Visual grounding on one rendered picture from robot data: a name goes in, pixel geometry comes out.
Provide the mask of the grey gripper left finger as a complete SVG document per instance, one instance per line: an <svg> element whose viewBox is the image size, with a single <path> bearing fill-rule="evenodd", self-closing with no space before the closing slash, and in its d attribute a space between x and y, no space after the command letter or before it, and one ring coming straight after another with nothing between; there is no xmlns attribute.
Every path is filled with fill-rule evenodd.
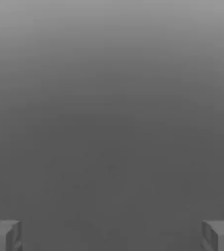
<svg viewBox="0 0 224 251"><path fill-rule="evenodd" d="M0 251L23 251L22 221L0 220Z"/></svg>

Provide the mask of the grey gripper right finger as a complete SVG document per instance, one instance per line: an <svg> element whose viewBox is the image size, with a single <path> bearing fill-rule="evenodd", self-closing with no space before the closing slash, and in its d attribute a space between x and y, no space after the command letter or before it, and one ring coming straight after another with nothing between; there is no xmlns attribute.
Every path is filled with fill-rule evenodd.
<svg viewBox="0 0 224 251"><path fill-rule="evenodd" d="M202 251L224 251L224 220L203 221Z"/></svg>

